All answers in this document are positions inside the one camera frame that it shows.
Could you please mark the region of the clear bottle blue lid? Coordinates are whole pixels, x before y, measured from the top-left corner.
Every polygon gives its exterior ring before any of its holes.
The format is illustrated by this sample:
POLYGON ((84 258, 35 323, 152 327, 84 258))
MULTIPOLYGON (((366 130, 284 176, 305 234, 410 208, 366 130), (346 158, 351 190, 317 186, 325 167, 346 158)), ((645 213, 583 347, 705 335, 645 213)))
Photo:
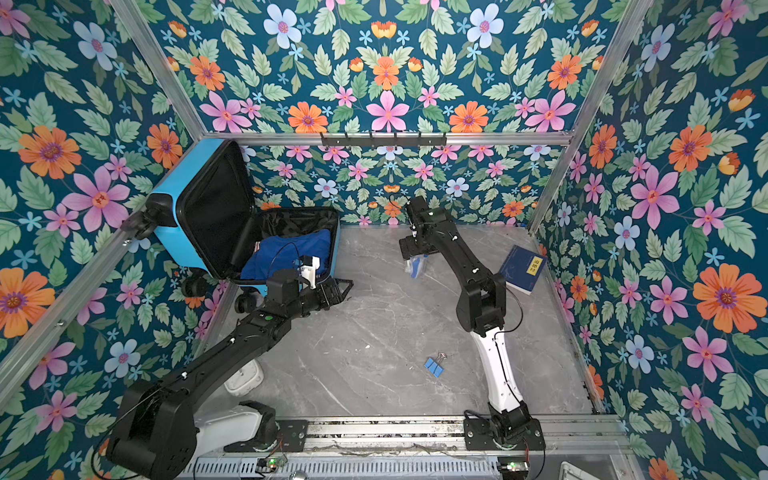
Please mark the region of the clear bottle blue lid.
POLYGON ((420 254, 411 257, 406 261, 406 272, 411 279, 416 279, 422 275, 428 260, 428 255, 420 254))

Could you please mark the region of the blue cloth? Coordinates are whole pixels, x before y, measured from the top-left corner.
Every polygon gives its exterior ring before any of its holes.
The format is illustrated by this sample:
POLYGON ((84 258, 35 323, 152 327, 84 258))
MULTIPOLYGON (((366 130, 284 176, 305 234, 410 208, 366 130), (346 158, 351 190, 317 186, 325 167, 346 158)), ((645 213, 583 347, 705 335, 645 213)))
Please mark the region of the blue cloth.
POLYGON ((330 267, 331 231, 321 229, 298 237, 271 236, 258 242, 258 249, 240 272, 242 280, 266 281, 282 269, 296 269, 303 257, 320 260, 318 275, 324 275, 330 267))

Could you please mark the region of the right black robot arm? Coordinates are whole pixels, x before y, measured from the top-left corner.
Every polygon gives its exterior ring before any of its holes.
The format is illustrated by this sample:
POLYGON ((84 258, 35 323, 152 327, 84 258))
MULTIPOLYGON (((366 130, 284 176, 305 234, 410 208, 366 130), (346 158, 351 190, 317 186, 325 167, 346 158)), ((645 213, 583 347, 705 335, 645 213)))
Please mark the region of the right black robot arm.
POLYGON ((456 276, 460 294, 457 319, 477 347, 488 387, 491 436, 501 447, 522 440, 532 416, 515 382, 505 344, 506 282, 473 253, 451 215, 431 208, 422 197, 405 205, 411 234, 399 241, 402 257, 440 254, 456 276))

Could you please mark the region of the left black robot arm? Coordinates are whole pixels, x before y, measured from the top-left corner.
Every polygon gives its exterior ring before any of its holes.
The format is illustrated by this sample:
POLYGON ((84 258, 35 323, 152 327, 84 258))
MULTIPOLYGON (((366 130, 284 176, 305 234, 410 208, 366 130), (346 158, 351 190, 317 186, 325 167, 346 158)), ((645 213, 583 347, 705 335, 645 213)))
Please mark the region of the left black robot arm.
POLYGON ((278 446, 275 411, 265 404, 243 401, 206 417, 196 413, 221 385, 273 348, 293 320, 344 302, 353 286, 351 280, 333 277, 310 286, 293 270, 275 273, 263 304, 228 336, 187 366, 155 382, 138 381, 124 393, 105 458, 134 476, 174 479, 212 450, 234 444, 266 450, 278 446))

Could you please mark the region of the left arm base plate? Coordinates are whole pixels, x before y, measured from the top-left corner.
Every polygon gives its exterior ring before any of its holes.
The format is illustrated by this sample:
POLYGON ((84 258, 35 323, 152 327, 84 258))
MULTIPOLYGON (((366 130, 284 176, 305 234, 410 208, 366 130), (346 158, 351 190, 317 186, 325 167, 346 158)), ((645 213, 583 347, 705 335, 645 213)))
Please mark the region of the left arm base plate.
POLYGON ((308 439, 308 428, 307 420, 270 420, 259 427, 252 439, 240 442, 238 447, 259 453, 302 452, 308 439))

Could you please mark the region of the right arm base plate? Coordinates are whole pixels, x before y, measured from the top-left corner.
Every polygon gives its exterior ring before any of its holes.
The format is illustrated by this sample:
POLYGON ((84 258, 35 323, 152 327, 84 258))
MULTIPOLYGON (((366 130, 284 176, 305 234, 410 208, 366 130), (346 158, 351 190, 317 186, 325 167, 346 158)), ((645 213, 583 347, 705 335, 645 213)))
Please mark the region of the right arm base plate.
POLYGON ((531 418, 503 426, 492 418, 469 415, 463 419, 465 448, 469 451, 544 451, 546 442, 540 422, 531 418))

